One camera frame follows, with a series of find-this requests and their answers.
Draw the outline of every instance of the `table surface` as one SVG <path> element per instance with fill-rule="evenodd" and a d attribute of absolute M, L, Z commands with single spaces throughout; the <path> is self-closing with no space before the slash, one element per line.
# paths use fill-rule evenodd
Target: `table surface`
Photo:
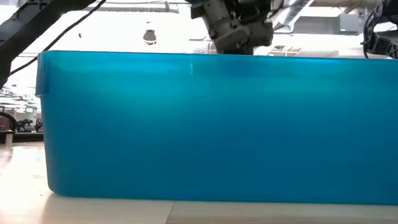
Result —
<path fill-rule="evenodd" d="M 398 207 L 68 198 L 47 186 L 42 142 L 0 148 L 0 224 L 398 223 Z"/>

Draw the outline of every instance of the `blue plastic bin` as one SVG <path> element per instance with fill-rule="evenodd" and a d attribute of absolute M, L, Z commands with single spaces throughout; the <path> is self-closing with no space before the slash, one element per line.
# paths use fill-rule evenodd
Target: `blue plastic bin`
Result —
<path fill-rule="evenodd" d="M 398 205 L 398 61 L 40 54 L 72 197 Z"/>

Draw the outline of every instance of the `ceiling duct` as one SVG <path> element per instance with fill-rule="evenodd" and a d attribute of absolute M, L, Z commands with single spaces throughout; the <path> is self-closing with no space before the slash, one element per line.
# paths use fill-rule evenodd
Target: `ceiling duct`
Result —
<path fill-rule="evenodd" d="M 299 19 L 300 13 L 306 7 L 309 7 L 314 0 L 290 0 L 290 7 L 280 16 L 285 15 L 283 19 L 278 20 L 274 27 L 275 32 L 291 33 L 294 29 L 294 23 Z"/>

